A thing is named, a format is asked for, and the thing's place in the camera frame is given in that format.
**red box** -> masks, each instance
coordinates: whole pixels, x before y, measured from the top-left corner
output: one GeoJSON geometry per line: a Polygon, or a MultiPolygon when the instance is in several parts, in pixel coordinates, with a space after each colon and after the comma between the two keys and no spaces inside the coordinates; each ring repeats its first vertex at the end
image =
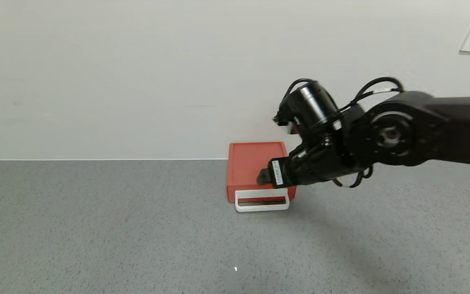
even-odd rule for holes
{"type": "MultiPolygon", "coordinates": [[[[272,158],[288,156],[283,142],[231,143],[228,158],[228,178],[226,190],[228,202],[235,202],[237,190],[272,189],[271,184],[260,186],[257,177],[262,169],[267,168],[272,158]]],[[[289,200],[295,198],[296,187],[288,188],[289,200]]],[[[240,199],[240,202],[281,201],[284,198],[240,199]]]]}

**white handle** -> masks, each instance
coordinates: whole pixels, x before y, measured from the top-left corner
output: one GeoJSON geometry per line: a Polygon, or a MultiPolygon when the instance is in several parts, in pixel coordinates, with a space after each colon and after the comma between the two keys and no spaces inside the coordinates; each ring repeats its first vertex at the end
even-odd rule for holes
{"type": "Polygon", "coordinates": [[[269,212],[271,210],[286,210],[287,208],[289,208],[289,196],[287,188],[235,191],[235,209],[237,209],[238,212],[269,212]],[[274,197],[284,197],[286,203],[248,206],[239,205],[239,199],[274,197]]]}

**wire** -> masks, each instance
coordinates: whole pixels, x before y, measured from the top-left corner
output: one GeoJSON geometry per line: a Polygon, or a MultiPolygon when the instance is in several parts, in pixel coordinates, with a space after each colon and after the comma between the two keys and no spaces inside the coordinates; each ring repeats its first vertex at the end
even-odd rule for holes
{"type": "Polygon", "coordinates": [[[344,187],[344,188],[355,188],[355,187],[358,187],[360,185],[360,183],[362,183],[362,178],[364,177],[364,172],[361,171],[359,173],[357,173],[357,177],[355,179],[355,182],[353,184],[351,184],[351,186],[344,186],[342,185],[342,183],[338,180],[338,179],[333,179],[332,181],[338,186],[338,187],[344,187]]]}
{"type": "Polygon", "coordinates": [[[295,87],[295,85],[301,83],[301,82],[313,82],[313,80],[311,78],[299,78],[298,80],[295,80],[291,86],[289,86],[288,90],[286,91],[286,94],[284,95],[284,98],[282,98],[282,100],[284,100],[288,95],[289,93],[291,93],[291,90],[293,90],[293,87],[295,87]]]}
{"type": "MultiPolygon", "coordinates": [[[[349,102],[346,106],[344,106],[342,108],[339,108],[334,115],[331,115],[330,117],[328,117],[327,122],[328,123],[334,123],[334,121],[336,121],[337,119],[341,119],[343,111],[345,111],[349,107],[355,106],[358,103],[358,101],[360,101],[360,100],[362,100],[366,97],[369,97],[371,95],[375,95],[375,94],[378,94],[378,93],[388,93],[388,92],[402,93],[402,92],[404,92],[403,85],[401,84],[401,82],[399,80],[397,80],[395,78],[388,77],[388,76],[384,76],[382,78],[375,78],[371,82],[368,82],[366,85],[364,85],[364,87],[362,87],[362,89],[360,89],[360,91],[358,91],[357,95],[355,96],[355,98],[353,100],[351,100],[351,102],[349,102]],[[376,85],[379,82],[392,82],[393,84],[395,84],[397,86],[397,88],[378,89],[378,90],[369,91],[367,93],[364,93],[371,86],[376,85]]],[[[338,179],[333,179],[332,181],[338,187],[355,188],[355,187],[358,187],[362,183],[363,178],[368,179],[368,178],[371,178],[372,175],[373,175],[373,165],[370,165],[367,168],[367,173],[366,174],[364,174],[364,171],[360,171],[360,172],[357,173],[357,177],[355,179],[355,182],[351,186],[343,186],[343,184],[338,179]]]]}
{"type": "Polygon", "coordinates": [[[395,79],[395,78],[391,78],[389,76],[384,76],[382,78],[375,78],[371,82],[368,82],[366,85],[364,85],[364,87],[362,87],[362,89],[360,89],[360,91],[358,91],[357,95],[355,96],[355,98],[353,100],[351,100],[351,102],[347,103],[346,106],[344,106],[342,108],[339,108],[336,111],[336,113],[334,113],[333,115],[328,117],[327,123],[334,123],[336,120],[341,119],[342,111],[345,111],[347,108],[349,108],[351,106],[355,106],[358,103],[358,101],[360,101],[360,100],[362,100],[366,97],[369,97],[370,95],[379,94],[379,93],[388,93],[388,92],[402,93],[404,91],[405,90],[403,89],[403,86],[402,86],[401,82],[399,80],[395,79]],[[397,86],[397,88],[386,88],[386,89],[380,89],[380,90],[369,91],[367,93],[364,93],[365,90],[367,90],[368,88],[370,88],[373,85],[379,84],[380,82],[392,82],[393,84],[395,84],[397,86]]]}
{"type": "Polygon", "coordinates": [[[364,178],[371,178],[372,175],[373,175],[373,165],[371,164],[367,168],[367,173],[364,175],[364,178]]]}

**gray floor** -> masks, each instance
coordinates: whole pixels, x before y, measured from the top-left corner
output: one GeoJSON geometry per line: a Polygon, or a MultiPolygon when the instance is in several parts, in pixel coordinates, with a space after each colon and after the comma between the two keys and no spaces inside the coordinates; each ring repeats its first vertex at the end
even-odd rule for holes
{"type": "Polygon", "coordinates": [[[249,214],[226,167],[0,162],[0,294],[470,293],[470,166],[378,166],[249,214]]]}

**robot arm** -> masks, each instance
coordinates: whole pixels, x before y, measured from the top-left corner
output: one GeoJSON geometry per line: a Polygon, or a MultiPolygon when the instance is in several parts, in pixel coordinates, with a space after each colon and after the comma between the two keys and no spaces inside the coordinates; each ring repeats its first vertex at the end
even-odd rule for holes
{"type": "Polygon", "coordinates": [[[470,97],[433,98],[404,91],[394,78],[378,78],[364,86],[347,106],[338,109],[315,80],[295,81],[274,118],[302,138],[285,158],[273,158],[257,178],[274,188],[309,185],[356,174],[351,188],[369,178],[373,164],[416,166],[426,160],[470,164],[470,97]],[[306,82],[291,92],[295,84],[306,82]],[[397,87],[364,93],[378,82],[397,87]],[[398,95],[368,112],[358,104],[369,95],[397,91],[398,95]]]}

